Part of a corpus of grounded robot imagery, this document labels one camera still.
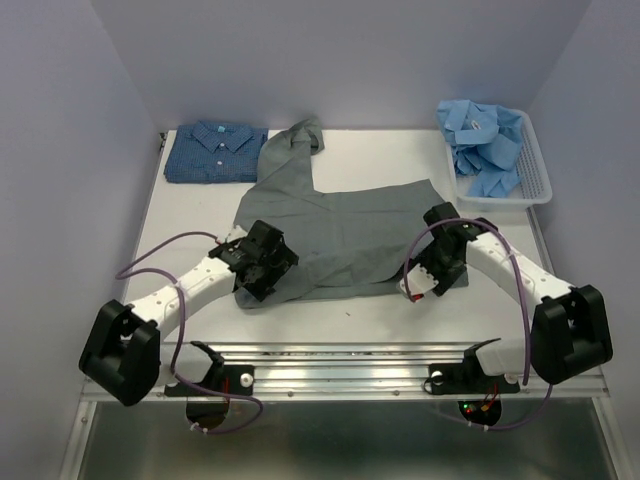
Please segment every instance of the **gray shirt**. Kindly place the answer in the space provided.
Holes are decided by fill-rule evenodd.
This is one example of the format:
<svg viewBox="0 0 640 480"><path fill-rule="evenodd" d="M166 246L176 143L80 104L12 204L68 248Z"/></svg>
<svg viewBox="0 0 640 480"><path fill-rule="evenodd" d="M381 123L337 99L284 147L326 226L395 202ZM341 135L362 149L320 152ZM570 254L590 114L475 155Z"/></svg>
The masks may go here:
<svg viewBox="0 0 640 480"><path fill-rule="evenodd" d="M274 225L300 262L262 303L239 290L241 307L397 293L395 280L409 244L425 228L422 216L442 198L429 180L360 192L317 192L311 156L323 149L315 118L262 147L258 181L242 198L235 223L245 230L258 219ZM430 241L427 236L422 245Z"/></svg>

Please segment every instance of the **crumpled blue shirt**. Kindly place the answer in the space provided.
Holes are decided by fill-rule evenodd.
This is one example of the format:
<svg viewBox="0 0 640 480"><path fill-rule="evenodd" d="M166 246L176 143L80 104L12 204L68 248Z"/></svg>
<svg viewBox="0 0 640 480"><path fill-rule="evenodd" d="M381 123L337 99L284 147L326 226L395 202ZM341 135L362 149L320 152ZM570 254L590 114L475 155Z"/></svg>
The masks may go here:
<svg viewBox="0 0 640 480"><path fill-rule="evenodd" d="M266 128L198 122L178 127L164 169L170 183L255 182Z"/></svg>
<svg viewBox="0 0 640 480"><path fill-rule="evenodd" d="M504 198L520 183L522 116L500 105L445 100L436 119L451 145L456 174L477 175L469 196Z"/></svg>

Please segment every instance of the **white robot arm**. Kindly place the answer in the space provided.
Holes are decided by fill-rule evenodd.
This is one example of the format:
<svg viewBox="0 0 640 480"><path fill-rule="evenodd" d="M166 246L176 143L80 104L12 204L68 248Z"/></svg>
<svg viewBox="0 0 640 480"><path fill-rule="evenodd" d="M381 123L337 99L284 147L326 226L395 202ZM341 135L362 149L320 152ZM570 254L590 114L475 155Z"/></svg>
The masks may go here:
<svg viewBox="0 0 640 480"><path fill-rule="evenodd" d="M126 306L117 300L105 304L82 352L80 370L124 405L134 405L154 385L176 382L170 369L174 347L162 342L181 321L240 287L264 300L297 262L280 230L261 221L246 236L236 229L176 285ZM184 294L184 310L176 287ZM176 369L198 383L217 361L221 357L209 347L192 342L182 348Z"/></svg>
<svg viewBox="0 0 640 480"><path fill-rule="evenodd" d="M468 264L520 302L509 258L514 256L527 314L533 319L531 364L536 373L557 384L612 358L604 300L595 288L576 288L556 278L510 245L507 252L489 231L497 228L484 219L465 223L450 203L429 210L425 221L440 226L432 230L433 242L414 259L407 282L400 281L398 288L405 296L410 292L412 300L419 301L430 291L443 295ZM497 376L521 374L524 364L524 337L483 342L466 352L463 362L455 367L433 365L430 371L437 369L443 377L431 390L435 394L482 393Z"/></svg>

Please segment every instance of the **lavender wall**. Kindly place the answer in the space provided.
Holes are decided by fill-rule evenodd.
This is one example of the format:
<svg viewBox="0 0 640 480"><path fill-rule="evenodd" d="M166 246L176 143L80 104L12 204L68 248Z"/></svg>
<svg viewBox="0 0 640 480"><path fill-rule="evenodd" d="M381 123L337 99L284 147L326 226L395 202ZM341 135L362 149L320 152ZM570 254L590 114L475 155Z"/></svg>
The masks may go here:
<svg viewBox="0 0 640 480"><path fill-rule="evenodd" d="M0 477L57 478L157 129L88 0L0 5Z"/></svg>
<svg viewBox="0 0 640 480"><path fill-rule="evenodd" d="M607 302L607 384L640 475L640 3L594 0L530 110L554 199L539 209L559 274Z"/></svg>
<svg viewBox="0 0 640 480"><path fill-rule="evenodd" d="M92 0L151 116L434 127L438 101L526 108L589 0Z"/></svg>

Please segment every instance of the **white table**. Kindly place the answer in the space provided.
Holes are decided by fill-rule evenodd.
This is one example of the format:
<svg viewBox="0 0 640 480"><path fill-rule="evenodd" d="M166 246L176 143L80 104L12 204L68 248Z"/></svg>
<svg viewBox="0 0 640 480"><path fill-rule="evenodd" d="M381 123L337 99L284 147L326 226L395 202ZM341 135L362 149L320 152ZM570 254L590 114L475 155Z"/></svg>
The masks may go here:
<svg viewBox="0 0 640 480"><path fill-rule="evenodd" d="M174 138L175 132L169 132L137 255L187 230L226 235L242 195L251 187L168 183L163 171ZM437 131L329 130L325 140L326 150L312 160L319 191L365 190L428 178L445 200L454 200L445 143ZM486 216L516 248L540 262L526 212ZM181 275L211 247L206 238L180 240L148 260L147 265ZM431 297L418 305L400 295L386 295L289 302L246 311L229 296L193 316L187 337L215 343L386 343L475 342L522 335L516 303L479 272L470 271L469 280L469 288L454 289L442 298ZM152 275L134 278L126 300L145 296L161 285L163 279Z"/></svg>

